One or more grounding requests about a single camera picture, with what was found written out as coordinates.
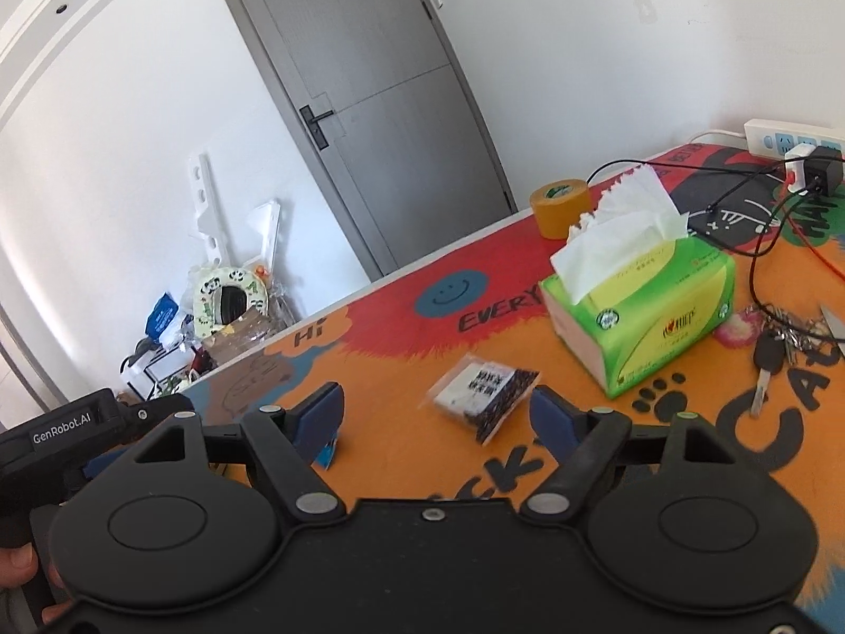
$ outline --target blue smiley face painting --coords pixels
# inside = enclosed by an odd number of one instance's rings
[[[440,319],[460,312],[487,291],[487,275],[474,269],[455,272],[430,285],[414,303],[421,317]]]

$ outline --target white power strip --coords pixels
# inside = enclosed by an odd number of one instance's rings
[[[748,151],[758,157],[780,160],[789,150],[800,143],[821,147],[833,147],[842,152],[845,146],[845,129],[822,128],[788,122],[767,122],[752,119],[745,124]]]

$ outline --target tissue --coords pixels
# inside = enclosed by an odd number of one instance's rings
[[[552,267],[578,303],[654,247],[686,238],[689,219],[689,213],[678,212],[656,171],[637,167],[569,230],[566,247],[552,255]]]

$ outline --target red cable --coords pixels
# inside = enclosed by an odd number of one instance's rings
[[[783,190],[781,191],[781,197],[782,198],[783,198],[783,195],[785,194],[786,190],[787,190],[786,184],[783,184]],[[801,243],[804,243],[804,245],[808,248],[808,250],[810,250],[810,252],[812,254],[816,255],[817,258],[819,260],[821,260],[821,263],[825,265],[825,267],[829,268],[830,271],[834,272],[834,274],[836,276],[838,276],[843,282],[845,282],[845,272],[843,272],[838,267],[835,267],[830,262],[830,260],[827,260],[822,256],[822,254],[818,251],[818,249],[815,248],[809,240],[807,240],[807,237],[804,235],[804,232],[802,230],[800,230],[800,228],[798,228],[795,225],[795,222],[792,221],[791,216],[787,216],[787,221],[789,222],[789,226],[792,228],[793,232],[800,239]]]

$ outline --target power strip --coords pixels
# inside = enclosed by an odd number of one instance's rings
[[[773,160],[783,158],[800,143],[833,147],[840,152],[845,145],[845,129],[768,122],[762,119],[752,119],[745,124],[745,137],[748,139],[748,151],[751,154]]]

